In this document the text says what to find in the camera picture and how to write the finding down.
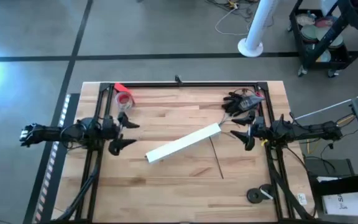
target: round black disc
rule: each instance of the round black disc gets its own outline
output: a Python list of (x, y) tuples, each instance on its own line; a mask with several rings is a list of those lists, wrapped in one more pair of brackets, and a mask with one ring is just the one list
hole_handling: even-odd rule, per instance
[[(273, 186), (271, 184), (263, 184), (259, 187), (260, 190), (263, 190), (264, 192), (268, 193), (270, 196), (272, 196), (274, 198), (274, 191), (273, 191)], [(264, 200), (269, 199), (266, 195), (264, 195), (262, 192), (262, 198)]]
[(260, 203), (263, 200), (262, 193), (259, 189), (249, 189), (247, 191), (247, 199), (250, 203)]

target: white cylindrical stand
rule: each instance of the white cylindrical stand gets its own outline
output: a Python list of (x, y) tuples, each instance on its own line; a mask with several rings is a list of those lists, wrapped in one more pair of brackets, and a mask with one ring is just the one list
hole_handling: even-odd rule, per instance
[(260, 0), (248, 37), (241, 39), (238, 44), (238, 49), (242, 55), (258, 57), (264, 51), (262, 36), (265, 32), (266, 21), (273, 16), (277, 4), (278, 0)]

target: striped edge tape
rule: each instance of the striped edge tape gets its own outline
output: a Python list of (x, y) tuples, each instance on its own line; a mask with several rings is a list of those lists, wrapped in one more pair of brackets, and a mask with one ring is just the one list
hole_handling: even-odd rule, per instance
[[(59, 119), (59, 123), (58, 123), (59, 127), (62, 127), (65, 123), (68, 102), (70, 102), (70, 96), (71, 95), (66, 95), (62, 113), (60, 114), (60, 119)], [(50, 182), (50, 178), (52, 176), (53, 166), (55, 165), (55, 159), (56, 159), (56, 153), (57, 153), (58, 146), (59, 146), (59, 142), (53, 142), (52, 150), (50, 151), (50, 155), (49, 155), (47, 170), (45, 171), (44, 181), (42, 182), (41, 192), (40, 192), (40, 196), (38, 198), (37, 208), (35, 210), (34, 222), (36, 222), (36, 223), (41, 222), (42, 212), (44, 210), (44, 205), (45, 205), (45, 199), (48, 194), (49, 182)]]

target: red object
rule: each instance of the red object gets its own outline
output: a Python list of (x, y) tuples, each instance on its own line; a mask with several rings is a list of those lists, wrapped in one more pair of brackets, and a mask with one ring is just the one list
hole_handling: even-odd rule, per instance
[[(132, 96), (132, 92), (128, 88), (126, 88), (123, 84), (115, 83), (114, 89), (118, 92), (127, 93), (129, 96), (131, 96), (133, 104), (135, 104), (135, 100), (134, 100), (134, 97)], [(125, 95), (122, 95), (118, 100), (120, 103), (127, 103), (129, 101), (129, 99)]]
[(117, 91), (123, 91), (123, 92), (129, 93), (132, 96), (131, 91), (121, 83), (115, 83), (114, 84), (114, 89), (117, 90)]

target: black shelf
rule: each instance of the black shelf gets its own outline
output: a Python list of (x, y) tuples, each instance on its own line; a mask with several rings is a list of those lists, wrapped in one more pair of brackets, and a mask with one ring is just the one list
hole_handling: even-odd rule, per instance
[[(294, 13), (291, 13), (290, 15), (291, 28), (295, 36), (296, 47), (301, 57), (301, 61), (306, 60), (308, 55), (312, 52), (312, 50), (308, 50), (306, 48), (306, 45), (310, 43), (306, 43), (302, 39), (301, 36), (302, 26), (297, 23), (296, 16), (299, 14), (307, 14), (308, 12), (315, 14), (317, 16), (317, 19), (323, 17), (323, 13), (321, 12), (321, 10), (314, 10), (314, 9), (298, 9)], [(340, 48), (338, 49), (328, 49), (328, 50), (329, 53), (331, 54), (330, 62), (314, 62), (309, 68), (340, 70), (341, 68), (345, 67), (347, 63), (350, 62), (350, 55), (345, 44), (340, 46)]]

